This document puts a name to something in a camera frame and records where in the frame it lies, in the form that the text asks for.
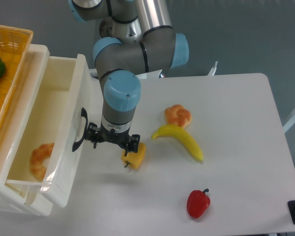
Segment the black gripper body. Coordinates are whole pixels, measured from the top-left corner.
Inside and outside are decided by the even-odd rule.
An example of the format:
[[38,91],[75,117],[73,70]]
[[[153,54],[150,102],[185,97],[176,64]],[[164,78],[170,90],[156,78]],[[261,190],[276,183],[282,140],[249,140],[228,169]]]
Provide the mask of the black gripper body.
[[117,133],[113,128],[106,129],[103,125],[100,126],[100,130],[97,133],[97,142],[108,142],[118,145],[120,148],[125,149],[129,146],[129,130]]

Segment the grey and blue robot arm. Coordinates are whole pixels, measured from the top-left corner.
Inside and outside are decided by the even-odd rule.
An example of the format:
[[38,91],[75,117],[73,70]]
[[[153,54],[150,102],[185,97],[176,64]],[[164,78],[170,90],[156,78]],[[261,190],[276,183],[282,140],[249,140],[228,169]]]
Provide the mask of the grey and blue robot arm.
[[184,34],[173,30],[164,0],[71,0],[80,22],[110,19],[94,45],[93,64],[103,94],[101,124],[87,122],[83,138],[94,145],[109,142],[136,153],[140,136],[129,135],[141,96],[139,74],[187,63]]

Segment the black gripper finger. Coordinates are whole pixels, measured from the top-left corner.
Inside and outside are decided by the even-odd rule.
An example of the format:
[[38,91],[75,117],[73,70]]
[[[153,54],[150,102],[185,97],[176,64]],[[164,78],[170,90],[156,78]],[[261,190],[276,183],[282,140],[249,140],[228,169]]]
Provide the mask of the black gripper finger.
[[139,149],[139,143],[140,143],[140,135],[139,134],[133,134],[131,136],[128,136],[126,140],[126,146],[125,146],[125,154],[124,156],[127,156],[128,153],[133,152],[137,153]]
[[85,140],[90,141],[93,144],[93,148],[96,148],[97,144],[101,141],[100,127],[95,123],[90,122],[87,127]]

